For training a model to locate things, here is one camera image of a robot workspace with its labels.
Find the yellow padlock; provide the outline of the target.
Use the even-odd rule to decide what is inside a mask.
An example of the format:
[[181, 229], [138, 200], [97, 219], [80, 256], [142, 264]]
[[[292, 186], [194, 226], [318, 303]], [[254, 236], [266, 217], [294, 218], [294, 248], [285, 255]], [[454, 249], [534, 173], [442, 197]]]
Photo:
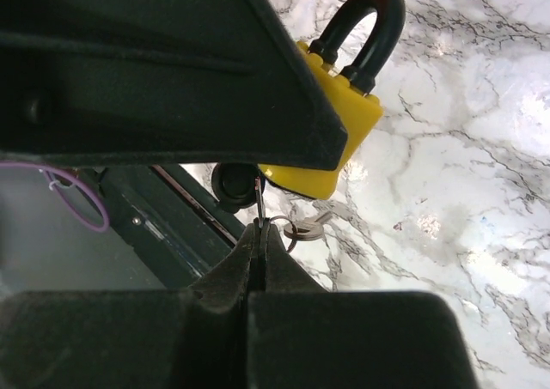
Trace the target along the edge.
[[[353, 62], [333, 76], [330, 70], [338, 50], [352, 29], [375, 14], [374, 27]], [[212, 190], [222, 210], [236, 213], [258, 203], [266, 184], [310, 199], [326, 200], [336, 188], [339, 172], [382, 117], [373, 95], [376, 76], [387, 62], [402, 33], [405, 0], [346, 0], [320, 37], [297, 46], [331, 103], [348, 135], [333, 171], [259, 164], [218, 163], [211, 175]]]

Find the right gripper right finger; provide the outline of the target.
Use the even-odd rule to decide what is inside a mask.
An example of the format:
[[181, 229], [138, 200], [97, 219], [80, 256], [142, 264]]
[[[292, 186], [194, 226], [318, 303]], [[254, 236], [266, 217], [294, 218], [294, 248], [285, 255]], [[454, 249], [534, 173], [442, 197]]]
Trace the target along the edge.
[[326, 290], [287, 252], [278, 228], [257, 219], [257, 290], [269, 293], [326, 293]]

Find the silver key bunch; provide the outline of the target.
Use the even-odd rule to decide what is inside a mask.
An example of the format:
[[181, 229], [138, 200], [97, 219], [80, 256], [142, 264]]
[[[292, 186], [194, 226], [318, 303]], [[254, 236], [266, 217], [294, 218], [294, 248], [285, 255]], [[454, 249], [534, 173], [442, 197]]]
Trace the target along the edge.
[[303, 220], [292, 221], [287, 216], [266, 216], [266, 207], [263, 200], [263, 190], [261, 178], [254, 179], [254, 194], [256, 196], [256, 205], [258, 209], [259, 227], [263, 228], [268, 222], [275, 220], [284, 220], [287, 224], [283, 227], [284, 235], [290, 239], [287, 252], [291, 252], [299, 241], [315, 241], [324, 235], [324, 225], [328, 223], [333, 214], [331, 211], [324, 211], [315, 217], [308, 217]]

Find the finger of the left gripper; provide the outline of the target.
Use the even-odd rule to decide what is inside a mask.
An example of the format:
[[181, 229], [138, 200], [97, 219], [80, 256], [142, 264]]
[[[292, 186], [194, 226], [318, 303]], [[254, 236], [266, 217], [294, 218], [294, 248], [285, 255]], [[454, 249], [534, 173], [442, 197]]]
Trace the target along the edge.
[[1, 0], [1, 156], [333, 170], [347, 140], [268, 0]]

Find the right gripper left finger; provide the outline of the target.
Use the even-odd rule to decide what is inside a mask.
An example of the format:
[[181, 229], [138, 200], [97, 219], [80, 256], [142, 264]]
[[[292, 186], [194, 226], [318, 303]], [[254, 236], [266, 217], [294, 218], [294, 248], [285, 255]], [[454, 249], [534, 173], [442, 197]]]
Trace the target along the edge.
[[255, 219], [229, 255], [189, 289], [195, 307], [246, 307], [259, 285], [260, 226]]

